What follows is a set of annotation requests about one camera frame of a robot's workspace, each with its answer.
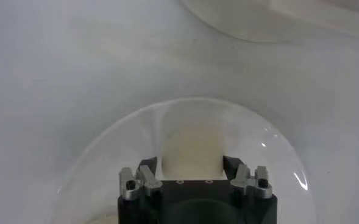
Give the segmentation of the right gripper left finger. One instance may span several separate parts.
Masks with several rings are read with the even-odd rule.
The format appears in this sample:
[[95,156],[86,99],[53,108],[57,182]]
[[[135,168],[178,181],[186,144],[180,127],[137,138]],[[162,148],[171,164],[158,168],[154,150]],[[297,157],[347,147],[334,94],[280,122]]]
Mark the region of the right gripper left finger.
[[143,195],[153,197],[161,192],[163,183],[156,179],[157,157],[144,159],[139,163],[136,174],[130,167],[119,172],[119,191],[124,200],[137,200]]

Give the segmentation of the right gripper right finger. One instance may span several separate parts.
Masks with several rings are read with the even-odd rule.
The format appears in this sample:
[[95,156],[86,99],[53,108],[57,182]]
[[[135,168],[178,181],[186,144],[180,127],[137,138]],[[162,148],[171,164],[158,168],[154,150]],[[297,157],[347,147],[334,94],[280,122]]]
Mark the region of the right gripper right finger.
[[258,166],[254,175],[251,175],[250,168],[239,158],[224,155],[222,160],[225,175],[235,192],[247,197],[272,197],[272,186],[265,166]]

